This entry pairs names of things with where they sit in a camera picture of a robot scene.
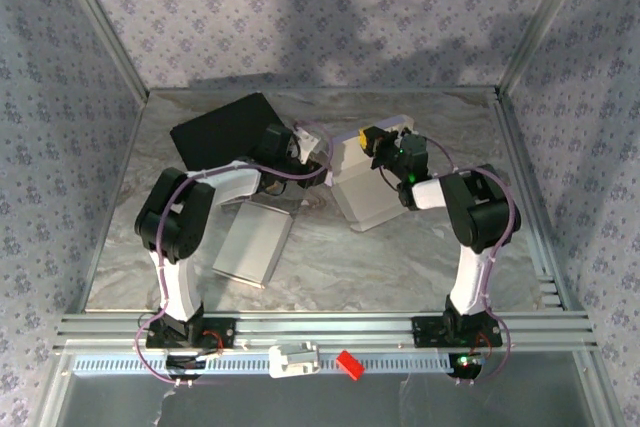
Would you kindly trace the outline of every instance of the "yellow object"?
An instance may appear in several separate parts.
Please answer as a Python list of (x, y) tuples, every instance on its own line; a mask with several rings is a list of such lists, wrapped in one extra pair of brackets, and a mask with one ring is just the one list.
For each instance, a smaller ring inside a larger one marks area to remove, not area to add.
[(364, 135), (364, 131), (365, 129), (360, 129), (360, 147), (362, 147), (362, 150), (367, 148), (367, 136)]

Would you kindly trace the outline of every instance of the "patterned wallpaper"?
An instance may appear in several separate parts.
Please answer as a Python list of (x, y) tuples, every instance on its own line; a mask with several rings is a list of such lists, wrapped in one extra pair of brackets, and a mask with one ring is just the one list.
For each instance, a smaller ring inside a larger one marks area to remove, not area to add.
[(512, 95), (628, 425), (640, 426), (640, 0), (567, 0)]
[(0, 425), (26, 425), (137, 106), (76, 0), (0, 0)]
[(100, 0), (148, 88), (497, 84), (539, 0)]

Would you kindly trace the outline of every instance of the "gray marble tabletop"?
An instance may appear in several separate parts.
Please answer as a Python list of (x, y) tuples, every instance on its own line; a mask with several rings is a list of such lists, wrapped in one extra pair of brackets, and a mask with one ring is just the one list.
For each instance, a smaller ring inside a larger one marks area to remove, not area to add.
[[(484, 94), (286, 91), (265, 95), (285, 122), (312, 119), (324, 124), (332, 135), (406, 114), (415, 119), (415, 128), (421, 133), (445, 144), (458, 165), (489, 162), (508, 180), (508, 161)], [(154, 267), (133, 232), (133, 224), (160, 172), (170, 166), (184, 170), (169, 131), (241, 96), (238, 92), (151, 94), (98, 261), (87, 311), (157, 308), (160, 293)], [(430, 150), (429, 164), (435, 172), (444, 172), (447, 165), (435, 149)], [(208, 261), (196, 262), (198, 288), (207, 311), (442, 310), (455, 280), (459, 254), (444, 209), (407, 212), (357, 233), (349, 228), (328, 187), (317, 186), (303, 195), (266, 289), (216, 275)], [(215, 214), (220, 232), (228, 229), (234, 212), (231, 206)], [(523, 227), (500, 254), (490, 289), (496, 309), (542, 308), (527, 238)]]

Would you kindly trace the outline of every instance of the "red block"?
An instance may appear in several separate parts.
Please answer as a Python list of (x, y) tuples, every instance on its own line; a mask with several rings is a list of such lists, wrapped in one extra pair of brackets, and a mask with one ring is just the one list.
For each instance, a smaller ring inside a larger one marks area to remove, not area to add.
[(346, 350), (343, 350), (336, 359), (338, 366), (344, 370), (353, 380), (358, 380), (364, 373), (364, 367), (358, 360)]

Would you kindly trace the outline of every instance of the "floor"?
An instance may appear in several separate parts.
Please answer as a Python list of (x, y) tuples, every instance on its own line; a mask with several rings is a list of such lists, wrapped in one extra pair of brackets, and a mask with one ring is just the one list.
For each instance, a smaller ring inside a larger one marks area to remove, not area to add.
[[(169, 130), (242, 95), (152, 92), (98, 261), (88, 311), (158, 306), (153, 264), (133, 224), (161, 170), (169, 166), (184, 170)], [(332, 135), (406, 114), (414, 118), (416, 129), (445, 144), (459, 165), (489, 162), (507, 180), (512, 171), (485, 93), (265, 95), (285, 123), (313, 119)], [(430, 170), (443, 172), (445, 166), (444, 157), (430, 151)], [(218, 214), (219, 232), (226, 232), (233, 209)], [(523, 227), (499, 257), (491, 281), (492, 304), (498, 310), (542, 308), (529, 239), (530, 232)], [(196, 270), (207, 311), (439, 311), (455, 280), (458, 252), (444, 209), (406, 212), (357, 233), (349, 228), (330, 189), (322, 185), (306, 191), (266, 289), (214, 274), (210, 259), (199, 259)]]

